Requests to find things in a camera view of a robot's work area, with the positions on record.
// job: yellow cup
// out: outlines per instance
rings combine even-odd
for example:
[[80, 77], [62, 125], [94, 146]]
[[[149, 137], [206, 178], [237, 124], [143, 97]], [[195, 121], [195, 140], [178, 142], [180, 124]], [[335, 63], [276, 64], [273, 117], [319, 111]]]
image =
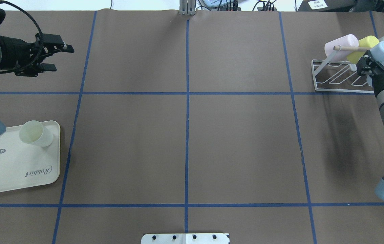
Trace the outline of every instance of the yellow cup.
[[[361, 40], [359, 40], [359, 47], [374, 47], [377, 44], [379, 44], [379, 40], [375, 36], [368, 36], [364, 37]], [[347, 55], [347, 60], [351, 63], [356, 64], [359, 59], [364, 56], [365, 52], [352, 52], [351, 54]]]

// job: white tray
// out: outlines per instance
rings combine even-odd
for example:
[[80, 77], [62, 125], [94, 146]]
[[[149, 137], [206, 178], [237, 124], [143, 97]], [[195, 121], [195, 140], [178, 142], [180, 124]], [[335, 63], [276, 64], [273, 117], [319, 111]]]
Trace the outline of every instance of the white tray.
[[45, 148], [21, 142], [21, 125], [7, 128], [0, 136], [0, 192], [50, 184], [58, 179], [60, 126], [56, 121], [42, 124], [54, 135], [52, 144]]

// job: white bracket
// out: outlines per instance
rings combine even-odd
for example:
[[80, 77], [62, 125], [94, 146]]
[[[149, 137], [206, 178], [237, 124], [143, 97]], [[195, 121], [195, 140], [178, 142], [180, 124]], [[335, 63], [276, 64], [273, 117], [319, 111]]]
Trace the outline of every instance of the white bracket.
[[196, 0], [180, 0], [180, 15], [195, 15]]
[[145, 234], [141, 244], [229, 244], [227, 233]]

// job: white label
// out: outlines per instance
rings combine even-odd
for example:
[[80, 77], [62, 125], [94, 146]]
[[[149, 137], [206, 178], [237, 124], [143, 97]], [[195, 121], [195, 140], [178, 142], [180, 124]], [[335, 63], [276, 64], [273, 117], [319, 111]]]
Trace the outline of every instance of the white label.
[[325, 0], [310, 1], [308, 2], [308, 4], [311, 6], [311, 9], [327, 8], [327, 4]]

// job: blue grid line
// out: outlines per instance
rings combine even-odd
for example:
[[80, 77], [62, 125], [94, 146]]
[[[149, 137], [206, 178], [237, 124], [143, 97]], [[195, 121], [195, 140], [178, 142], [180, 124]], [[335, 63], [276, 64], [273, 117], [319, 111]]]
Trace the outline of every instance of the blue grid line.
[[76, 106], [76, 114], [74, 116], [73, 130], [71, 132], [71, 139], [70, 139], [70, 146], [68, 148], [67, 163], [65, 165], [64, 179], [63, 179], [63, 182], [62, 182], [61, 195], [60, 195], [60, 199], [59, 199], [58, 213], [57, 213], [57, 218], [56, 218], [56, 222], [55, 222], [54, 234], [53, 234], [53, 237], [52, 237], [52, 244], [55, 244], [56, 236], [57, 236], [57, 233], [58, 233], [59, 220], [60, 220], [60, 217], [61, 217], [61, 210], [62, 210], [62, 202], [63, 202], [63, 199], [64, 199], [65, 185], [66, 185], [66, 182], [67, 182], [67, 174], [68, 174], [68, 169], [69, 169], [69, 165], [70, 165], [71, 148], [73, 146], [74, 135], [76, 133], [76, 123], [78, 121], [79, 109], [81, 108], [82, 93], [84, 91], [84, 84], [85, 84], [85, 76], [87, 74], [88, 59], [90, 58], [91, 43], [93, 41], [94, 26], [96, 24], [96, 16], [97, 16], [97, 11], [94, 11], [93, 24], [91, 26], [90, 38], [88, 40], [87, 57], [85, 58], [84, 71], [83, 71], [83, 74], [82, 74], [81, 90], [80, 90], [80, 94], [79, 94], [79, 98], [78, 98], [78, 104]]
[[186, 153], [185, 153], [185, 233], [189, 232], [189, 20], [186, 21]]
[[313, 208], [311, 206], [310, 189], [309, 189], [309, 186], [308, 186], [308, 176], [306, 174], [305, 158], [303, 156], [302, 138], [300, 137], [299, 120], [297, 119], [296, 102], [294, 100], [293, 84], [291, 82], [290, 65], [289, 65], [289, 62], [288, 62], [287, 46], [286, 46], [286, 43], [285, 43], [284, 26], [283, 26], [283, 22], [282, 22], [281, 12], [278, 12], [278, 14], [279, 14], [279, 22], [280, 22], [280, 26], [281, 26], [282, 44], [283, 44], [283, 47], [284, 47], [285, 65], [287, 67], [288, 84], [290, 85], [291, 103], [293, 104], [294, 121], [296, 123], [297, 140], [298, 140], [298, 143], [299, 143], [300, 154], [301, 154], [301, 157], [302, 157], [303, 179], [305, 181], [306, 199], [308, 201], [308, 210], [310, 212], [311, 231], [312, 231], [312, 234], [313, 234], [314, 244], [317, 244], [316, 227], [314, 225]]
[[384, 202], [325, 202], [325, 203], [156, 203], [156, 204], [22, 204], [0, 203], [0, 207], [76, 207], [76, 208], [152, 208], [152, 207], [356, 207], [384, 206]]
[[176, 92], [176, 91], [173, 91], [173, 92], [170, 92], [170, 91], [168, 91], [168, 92], [165, 92], [165, 91], [84, 91], [84, 92], [79, 92], [79, 91], [0, 91], [0, 95], [80, 95], [80, 94], [82, 94], [82, 95], [291, 95], [291, 94], [294, 94], [294, 95], [319, 95], [319, 96], [322, 96], [322, 95], [374, 95], [373, 93], [342, 93], [342, 92], [337, 92], [337, 93], [316, 93], [316, 92], [302, 92], [302, 91], [298, 91], [298, 92], [279, 92], [279, 91], [276, 91], [276, 92], [271, 92], [271, 91], [263, 91], [263, 92], [260, 92], [260, 91], [258, 91], [258, 92], [230, 92], [230, 91], [199, 91], [199, 92], [193, 92], [193, 91], [191, 91], [191, 92]]
[[379, 38], [377, 35], [377, 30], [376, 30], [376, 23], [374, 22], [373, 12], [371, 10], [370, 10], [370, 18], [371, 18], [371, 24], [373, 24], [374, 35], [377, 38]]

